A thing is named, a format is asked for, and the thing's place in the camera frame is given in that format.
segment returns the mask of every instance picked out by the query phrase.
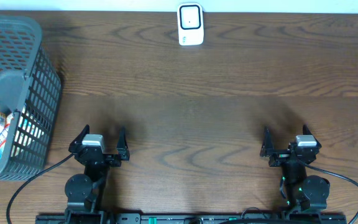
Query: white device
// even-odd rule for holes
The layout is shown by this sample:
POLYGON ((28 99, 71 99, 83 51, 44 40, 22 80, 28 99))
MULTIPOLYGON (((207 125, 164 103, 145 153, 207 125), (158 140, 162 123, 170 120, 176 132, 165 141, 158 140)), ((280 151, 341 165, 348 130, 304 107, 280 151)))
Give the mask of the white device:
POLYGON ((186 3, 178 8, 180 45, 198 45, 204 41, 203 8, 197 3, 186 3))
POLYGON ((317 141, 311 134, 298 135, 295 139, 298 146, 317 146, 317 141))

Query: black wire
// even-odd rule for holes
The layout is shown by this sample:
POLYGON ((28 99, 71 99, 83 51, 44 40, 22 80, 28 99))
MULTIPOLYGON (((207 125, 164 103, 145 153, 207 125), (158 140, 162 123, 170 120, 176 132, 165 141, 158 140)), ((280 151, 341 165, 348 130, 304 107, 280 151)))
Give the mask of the black wire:
POLYGON ((39 172, 37 175, 29 178, 26 182, 24 182, 23 185, 21 185, 19 187, 19 189, 16 190, 16 192, 14 193, 14 195, 12 196, 11 200, 9 201, 8 205, 7 205, 7 208, 6 208, 6 220, 8 222, 8 224, 12 224, 12 221, 11 221, 11 207, 12 207, 12 203, 13 201, 15 200, 16 196, 19 194, 19 192, 21 190, 23 190, 23 188, 29 184, 30 182, 32 182, 35 178, 41 176, 42 174, 60 166, 61 164, 63 164, 64 162, 66 162, 69 158, 71 158, 72 156, 74 156, 74 154, 70 154, 69 156, 67 156, 66 158, 64 158, 62 161, 56 163, 55 165, 49 167, 48 169, 44 169, 43 171, 39 172))
POLYGON ((306 222, 297 220, 274 220, 265 218, 247 218, 241 220, 230 220, 220 224, 248 224, 248 223, 266 223, 266 224, 317 224, 316 222, 306 222))
POLYGON ((244 215, 247 213, 247 211, 250 209, 258 210, 265 218, 267 218, 266 215, 261 211, 261 209, 259 209, 257 207, 249 207, 242 212, 242 214, 241 214, 242 219, 244 218, 244 215))
MULTIPOLYGON (((311 165, 305 164, 304 162, 300 161, 299 159, 298 159, 298 162, 300 164, 304 165, 305 167, 309 168, 309 169, 317 170, 317 171, 322 172, 324 174, 329 174, 329 175, 333 175, 335 177, 339 177, 339 178, 341 178, 343 180, 349 181, 350 183, 352 183, 352 184, 354 184, 354 185, 356 185, 358 187, 358 183, 356 181, 348 178, 348 177, 345 177, 343 175, 336 174, 336 173, 333 173, 333 172, 330 172, 330 171, 326 171, 326 170, 323 170, 323 169, 320 169, 320 168, 317 168, 317 167, 313 167, 311 165)), ((353 224, 356 221, 357 218, 358 218, 358 211, 356 212, 356 214, 354 215, 352 220, 349 222, 349 224, 353 224)))

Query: wooden table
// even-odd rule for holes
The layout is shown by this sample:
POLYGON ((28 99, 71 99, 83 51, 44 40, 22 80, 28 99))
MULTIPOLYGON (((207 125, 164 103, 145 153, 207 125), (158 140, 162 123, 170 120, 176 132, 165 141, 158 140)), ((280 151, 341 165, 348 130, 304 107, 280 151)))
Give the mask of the wooden table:
MULTIPOLYGON (((263 127, 286 147, 307 123, 323 145, 313 165, 358 181, 358 15, 205 13, 205 38, 181 47, 175 13, 23 12, 64 79, 47 166, 85 124, 131 160, 113 169, 106 208, 145 213, 241 212, 285 204, 279 168, 259 157, 263 127)), ((70 159, 28 185, 14 223, 66 208, 70 159)), ((308 174, 318 174, 308 170, 308 174)), ((348 221, 358 188, 335 177, 330 212, 348 221)), ((0 182, 0 223, 22 182, 0 182)))

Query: gray plastic basket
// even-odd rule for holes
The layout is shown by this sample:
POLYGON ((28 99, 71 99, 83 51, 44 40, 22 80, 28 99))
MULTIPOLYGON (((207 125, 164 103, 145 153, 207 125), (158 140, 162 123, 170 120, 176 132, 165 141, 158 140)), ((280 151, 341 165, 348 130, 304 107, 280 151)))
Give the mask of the gray plastic basket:
POLYGON ((34 20, 0 16, 0 111, 14 113, 0 180, 26 180, 45 165, 62 86, 41 39, 34 20))

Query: green led light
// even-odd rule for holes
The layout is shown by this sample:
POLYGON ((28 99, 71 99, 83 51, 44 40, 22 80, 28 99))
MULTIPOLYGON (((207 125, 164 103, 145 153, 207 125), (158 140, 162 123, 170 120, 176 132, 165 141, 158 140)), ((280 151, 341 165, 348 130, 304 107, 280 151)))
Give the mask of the green led light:
POLYGON ((149 224, 157 224, 157 218, 150 217, 149 218, 149 224))

